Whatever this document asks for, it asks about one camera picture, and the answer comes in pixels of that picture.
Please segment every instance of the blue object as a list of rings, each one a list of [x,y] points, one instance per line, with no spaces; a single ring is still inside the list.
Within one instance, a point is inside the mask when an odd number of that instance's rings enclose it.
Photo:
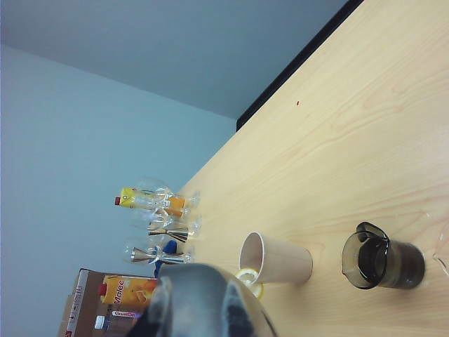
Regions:
[[[169,253],[169,254],[174,254],[176,253],[176,249],[177,249],[177,243],[175,240],[170,240],[169,242],[167,242],[167,244],[164,246],[164,248],[162,249],[162,251],[164,253]],[[162,266],[162,262],[161,261],[156,261],[155,262],[155,268],[154,268],[154,277],[157,277],[157,275],[159,274],[159,270],[161,269]]]

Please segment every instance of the bottle label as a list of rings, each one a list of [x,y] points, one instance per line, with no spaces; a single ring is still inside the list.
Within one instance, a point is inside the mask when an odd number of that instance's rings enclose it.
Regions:
[[[128,318],[139,318],[142,316],[142,314],[138,312],[131,312],[131,311],[113,311],[112,316],[116,317],[128,317]]]

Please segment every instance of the wine glass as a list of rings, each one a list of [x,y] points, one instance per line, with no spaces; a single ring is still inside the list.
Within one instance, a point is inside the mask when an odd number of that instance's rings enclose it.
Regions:
[[[449,225],[441,230],[435,245],[434,260],[439,263],[441,269],[449,276]]]
[[[148,265],[161,261],[167,264],[193,262],[193,247],[186,253],[169,254],[162,251],[161,245],[142,238],[128,238],[123,250],[123,259],[128,263]]]
[[[131,223],[135,227],[145,230],[187,228],[190,235],[197,235],[201,227],[201,216],[188,220],[172,216],[165,209],[133,209]]]
[[[185,197],[172,192],[167,184],[156,178],[142,178],[137,183],[136,188],[145,195],[152,196],[155,200],[162,202],[164,209],[176,216],[189,213],[199,203],[198,191],[191,197]]]

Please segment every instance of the white wall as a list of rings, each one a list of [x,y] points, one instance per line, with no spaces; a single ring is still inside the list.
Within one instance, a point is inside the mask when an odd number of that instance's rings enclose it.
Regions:
[[[179,189],[234,127],[2,46],[1,335],[55,336],[80,267],[142,273],[120,260],[140,232],[114,197],[140,176]]]

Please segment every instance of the wooden table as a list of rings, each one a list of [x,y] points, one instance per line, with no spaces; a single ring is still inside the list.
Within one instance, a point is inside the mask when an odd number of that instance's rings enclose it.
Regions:
[[[447,336],[432,254],[449,221],[448,80],[449,1],[364,1],[182,189],[201,191],[197,260],[236,272],[252,230],[309,249],[309,282],[265,287],[280,336]],[[347,281],[363,220],[422,250],[419,287]]]

